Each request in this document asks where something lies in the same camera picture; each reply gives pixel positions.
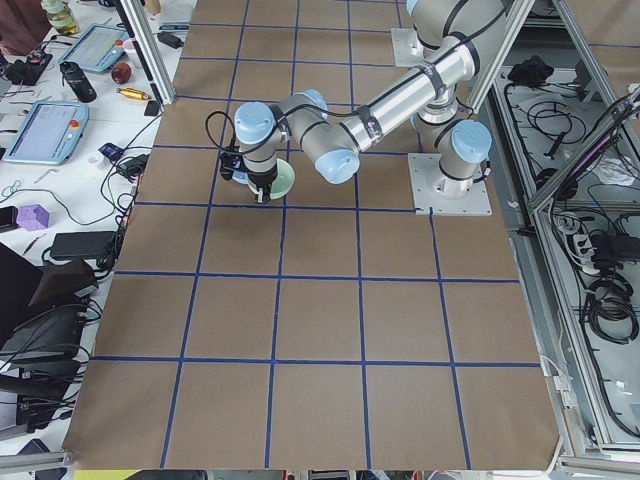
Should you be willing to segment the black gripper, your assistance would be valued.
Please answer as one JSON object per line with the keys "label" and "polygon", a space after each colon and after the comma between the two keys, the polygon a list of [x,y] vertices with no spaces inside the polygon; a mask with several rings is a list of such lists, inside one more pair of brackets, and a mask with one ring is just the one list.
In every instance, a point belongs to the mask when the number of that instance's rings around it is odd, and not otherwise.
{"label": "black gripper", "polygon": [[258,190],[256,194],[256,203],[263,204],[271,201],[272,184],[278,176],[277,168],[272,167],[265,172],[248,172],[248,183]]}

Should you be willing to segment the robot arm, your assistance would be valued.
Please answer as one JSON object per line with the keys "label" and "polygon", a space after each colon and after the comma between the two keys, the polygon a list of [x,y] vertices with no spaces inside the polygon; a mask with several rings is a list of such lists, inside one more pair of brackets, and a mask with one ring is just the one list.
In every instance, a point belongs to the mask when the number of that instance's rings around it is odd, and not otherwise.
{"label": "robot arm", "polygon": [[423,60],[337,124],[328,122],[326,102],[315,89],[236,110],[239,153],[257,203],[278,196],[280,144],[296,142],[327,182],[344,183],[358,171],[360,153],[417,112],[446,100],[458,83],[486,72],[506,31],[501,1],[409,1],[406,10],[425,44]]}

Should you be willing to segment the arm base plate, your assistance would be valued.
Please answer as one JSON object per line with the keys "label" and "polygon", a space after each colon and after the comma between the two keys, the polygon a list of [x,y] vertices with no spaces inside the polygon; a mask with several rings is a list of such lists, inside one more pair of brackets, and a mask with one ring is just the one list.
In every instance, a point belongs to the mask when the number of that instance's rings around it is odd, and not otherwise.
{"label": "arm base plate", "polygon": [[430,54],[430,50],[420,42],[414,28],[392,28],[391,44],[394,65],[398,68],[412,67]]}
{"label": "arm base plate", "polygon": [[440,154],[410,153],[408,167],[416,215],[491,216],[492,208],[481,169],[471,178],[454,180],[440,168]]}

